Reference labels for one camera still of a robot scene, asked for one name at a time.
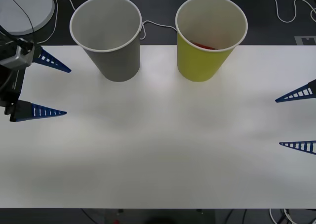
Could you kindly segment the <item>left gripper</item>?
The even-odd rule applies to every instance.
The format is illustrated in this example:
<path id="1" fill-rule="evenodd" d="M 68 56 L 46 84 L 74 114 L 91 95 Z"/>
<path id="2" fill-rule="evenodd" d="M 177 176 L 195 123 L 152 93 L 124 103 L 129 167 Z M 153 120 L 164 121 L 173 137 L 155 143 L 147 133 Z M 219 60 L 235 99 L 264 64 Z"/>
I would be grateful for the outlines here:
<path id="1" fill-rule="evenodd" d="M 35 46 L 33 62 L 66 73 L 71 72 L 69 67 L 48 53 L 40 45 Z M 10 115 L 11 122 L 52 118 L 67 114 L 66 111 L 18 100 L 22 91 L 24 76 L 25 69 L 10 70 L 4 66 L 0 66 L 0 106 L 4 107 L 5 115 Z"/>

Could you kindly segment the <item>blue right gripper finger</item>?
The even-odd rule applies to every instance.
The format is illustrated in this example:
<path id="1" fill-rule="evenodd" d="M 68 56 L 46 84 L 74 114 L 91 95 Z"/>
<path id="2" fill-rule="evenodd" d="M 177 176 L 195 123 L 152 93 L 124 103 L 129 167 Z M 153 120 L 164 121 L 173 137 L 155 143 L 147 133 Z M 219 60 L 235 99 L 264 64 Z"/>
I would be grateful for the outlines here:
<path id="1" fill-rule="evenodd" d="M 294 101 L 294 100 L 303 100 L 311 99 L 316 97 L 316 80 L 313 80 L 306 85 L 295 89 L 275 100 L 276 103 Z"/>
<path id="2" fill-rule="evenodd" d="M 289 147 L 294 150 L 316 155 L 316 141 L 285 141 L 279 143 L 281 146 Z"/>

